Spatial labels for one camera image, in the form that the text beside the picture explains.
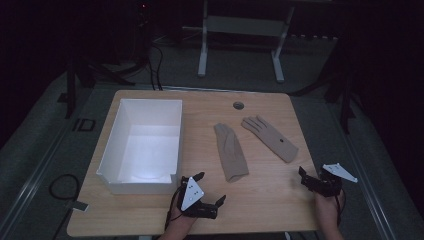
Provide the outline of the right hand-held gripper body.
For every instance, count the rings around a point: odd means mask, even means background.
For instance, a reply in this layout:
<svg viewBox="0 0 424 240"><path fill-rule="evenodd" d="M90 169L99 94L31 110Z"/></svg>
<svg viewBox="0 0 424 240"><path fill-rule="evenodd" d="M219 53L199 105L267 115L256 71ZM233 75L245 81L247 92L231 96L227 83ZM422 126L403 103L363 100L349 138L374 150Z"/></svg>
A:
<svg viewBox="0 0 424 240"><path fill-rule="evenodd" d="M358 179L348 172L339 163L324 164L318 178L309 176L308 181L313 188L313 192L319 193L324 197L337 196L342 189L342 180L348 180L357 183Z"/></svg>

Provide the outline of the black equipment stand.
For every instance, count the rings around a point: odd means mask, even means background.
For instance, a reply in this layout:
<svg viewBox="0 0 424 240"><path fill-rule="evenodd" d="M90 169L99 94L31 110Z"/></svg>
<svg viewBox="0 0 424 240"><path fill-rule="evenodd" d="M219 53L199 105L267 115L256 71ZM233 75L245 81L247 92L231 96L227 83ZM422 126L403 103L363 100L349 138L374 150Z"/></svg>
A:
<svg viewBox="0 0 424 240"><path fill-rule="evenodd" d="M146 66L151 48L148 0L72 0L67 28L66 116L76 107L76 85L92 88L97 74L120 85Z"/></svg>

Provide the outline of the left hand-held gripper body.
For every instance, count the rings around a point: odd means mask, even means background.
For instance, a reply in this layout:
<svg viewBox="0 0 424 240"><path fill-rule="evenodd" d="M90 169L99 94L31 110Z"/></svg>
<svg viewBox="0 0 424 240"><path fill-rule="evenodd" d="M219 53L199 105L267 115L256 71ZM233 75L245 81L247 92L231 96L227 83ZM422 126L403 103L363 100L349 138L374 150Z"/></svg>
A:
<svg viewBox="0 0 424 240"><path fill-rule="evenodd" d="M193 177L183 177L181 180L181 193L177 207L183 216L191 218L215 219L218 215L216 204L207 204L201 201L204 191Z"/></svg>

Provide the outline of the white metal stand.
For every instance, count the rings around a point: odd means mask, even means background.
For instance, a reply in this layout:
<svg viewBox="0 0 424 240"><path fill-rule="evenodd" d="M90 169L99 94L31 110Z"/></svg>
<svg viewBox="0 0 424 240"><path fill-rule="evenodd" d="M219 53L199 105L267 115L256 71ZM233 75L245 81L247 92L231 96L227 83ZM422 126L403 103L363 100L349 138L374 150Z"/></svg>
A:
<svg viewBox="0 0 424 240"><path fill-rule="evenodd" d="M203 0L202 43L197 75L199 77L204 77L206 75L208 59L207 40L209 32L278 37L278 45L271 51L271 60L276 81L278 83L283 83L285 77L280 62L280 55L288 35L294 11L294 7L289 7L285 19L279 21L218 16L208 13L208 0Z"/></svg>

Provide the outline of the person's right hand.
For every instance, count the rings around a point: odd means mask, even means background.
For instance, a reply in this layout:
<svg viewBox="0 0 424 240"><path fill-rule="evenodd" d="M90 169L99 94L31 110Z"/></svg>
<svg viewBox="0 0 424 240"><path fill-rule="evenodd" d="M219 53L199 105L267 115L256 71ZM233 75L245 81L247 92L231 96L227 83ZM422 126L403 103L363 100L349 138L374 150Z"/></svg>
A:
<svg viewBox="0 0 424 240"><path fill-rule="evenodd" d="M338 229L338 219L345 204L344 192L338 196L324 197L319 193L314 194L315 213L322 231Z"/></svg>

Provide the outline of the white box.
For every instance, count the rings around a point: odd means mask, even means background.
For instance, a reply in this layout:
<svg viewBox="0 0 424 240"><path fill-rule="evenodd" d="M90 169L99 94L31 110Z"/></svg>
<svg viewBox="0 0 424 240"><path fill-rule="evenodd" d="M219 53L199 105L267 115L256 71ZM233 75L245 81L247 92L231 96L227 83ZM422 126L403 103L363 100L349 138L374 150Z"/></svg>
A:
<svg viewBox="0 0 424 240"><path fill-rule="evenodd" d="M113 194L173 193L182 132L182 101L122 99L97 176Z"/></svg>

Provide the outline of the person's left hand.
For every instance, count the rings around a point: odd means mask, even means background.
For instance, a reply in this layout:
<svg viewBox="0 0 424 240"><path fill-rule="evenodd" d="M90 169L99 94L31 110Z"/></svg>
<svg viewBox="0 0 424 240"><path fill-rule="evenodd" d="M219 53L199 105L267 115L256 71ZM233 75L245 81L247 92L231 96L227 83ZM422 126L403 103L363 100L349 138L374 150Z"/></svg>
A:
<svg viewBox="0 0 424 240"><path fill-rule="evenodd" d="M188 235L196 221L196 218L184 216L181 214L178 208L174 208L171 211L170 222L164 233L177 233L178 235Z"/></svg>

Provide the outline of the beige glove with dark dot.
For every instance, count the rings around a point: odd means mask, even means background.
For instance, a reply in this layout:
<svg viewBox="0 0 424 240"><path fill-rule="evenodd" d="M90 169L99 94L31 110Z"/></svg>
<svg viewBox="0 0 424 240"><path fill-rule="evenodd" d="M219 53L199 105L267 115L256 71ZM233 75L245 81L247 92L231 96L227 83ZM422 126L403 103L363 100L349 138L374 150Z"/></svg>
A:
<svg viewBox="0 0 424 240"><path fill-rule="evenodd" d="M291 163L295 160L299 148L261 116L245 117L241 125L256 135L284 162Z"/></svg>

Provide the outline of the plain beige glove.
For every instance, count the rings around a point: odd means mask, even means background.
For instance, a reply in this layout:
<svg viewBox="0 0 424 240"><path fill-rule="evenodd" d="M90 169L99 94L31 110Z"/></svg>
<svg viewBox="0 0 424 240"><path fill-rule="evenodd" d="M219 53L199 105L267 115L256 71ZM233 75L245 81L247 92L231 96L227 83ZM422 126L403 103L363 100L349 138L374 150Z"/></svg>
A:
<svg viewBox="0 0 424 240"><path fill-rule="evenodd" d="M236 182L249 174L239 140L234 130L226 124L218 123L214 126L214 130L225 179L229 183Z"/></svg>

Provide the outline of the black tripod stand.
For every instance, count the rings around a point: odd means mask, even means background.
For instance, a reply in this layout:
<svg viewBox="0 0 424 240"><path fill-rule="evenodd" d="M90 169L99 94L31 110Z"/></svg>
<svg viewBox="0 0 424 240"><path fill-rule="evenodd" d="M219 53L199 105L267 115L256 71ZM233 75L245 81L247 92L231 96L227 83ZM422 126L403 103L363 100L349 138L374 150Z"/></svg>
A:
<svg viewBox="0 0 424 240"><path fill-rule="evenodd" d="M348 46L347 37L339 37L317 80L300 90L289 93L290 96L303 96L324 85L328 85L324 100L327 103L336 103L341 100L339 123L345 134L349 134L349 119L355 117L350 107L355 71L347 52Z"/></svg>

